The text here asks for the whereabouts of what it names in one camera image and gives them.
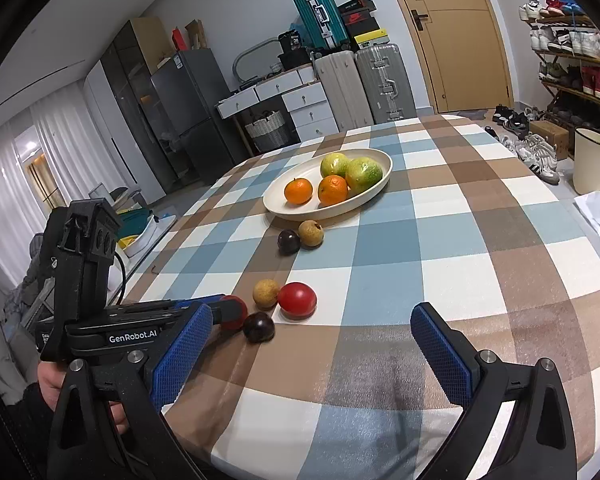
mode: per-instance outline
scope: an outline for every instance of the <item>fruit bowl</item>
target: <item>fruit bowl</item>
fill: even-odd
[[[318,200],[316,190],[318,189],[318,184],[320,184],[320,181],[322,180],[320,163],[322,159],[328,155],[328,153],[325,153],[324,155],[306,160],[277,177],[264,192],[264,207],[274,215],[286,220],[322,220],[347,213],[352,209],[363,205],[363,203],[368,202],[375,197],[389,181],[394,162],[385,152],[373,150],[371,148],[355,148],[353,150],[337,151],[347,155],[350,159],[358,158],[359,156],[368,156],[369,158],[372,158],[382,168],[382,180],[366,191],[350,196],[344,202],[330,206],[322,206]],[[295,178],[305,178],[312,186],[314,186],[314,194],[312,195],[311,200],[301,205],[293,205],[287,202],[285,198],[285,186]]]

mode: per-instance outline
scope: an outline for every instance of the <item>teal suitcase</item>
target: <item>teal suitcase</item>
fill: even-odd
[[[294,0],[316,48],[348,50],[349,36],[333,0]]]

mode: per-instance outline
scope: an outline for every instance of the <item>screw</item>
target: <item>screw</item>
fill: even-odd
[[[548,357],[543,357],[542,359],[540,359],[540,365],[547,372],[550,372],[551,370],[553,370],[555,368],[554,362],[551,361],[551,359],[549,359]]]
[[[144,358],[144,352],[142,350],[132,350],[129,355],[126,356],[126,360],[130,363],[139,363]]]
[[[482,359],[485,363],[494,363],[498,356],[495,352],[491,350],[482,350],[480,352],[480,359]]]
[[[71,364],[69,365],[69,370],[71,370],[72,372],[78,372],[78,371],[82,370],[83,366],[84,366],[83,359],[74,359],[73,361],[71,361]]]

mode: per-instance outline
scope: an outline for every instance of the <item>sleeve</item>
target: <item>sleeve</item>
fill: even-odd
[[[46,405],[38,383],[27,386],[22,400],[7,406],[24,445],[37,464],[46,464],[54,412]]]

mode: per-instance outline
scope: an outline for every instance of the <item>gray suitcase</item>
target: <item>gray suitcase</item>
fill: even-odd
[[[376,124],[418,116],[396,44],[361,48],[356,52],[356,65]]]
[[[327,95],[333,118],[341,132],[374,123],[365,89],[350,50],[336,52],[314,61],[315,73]]]

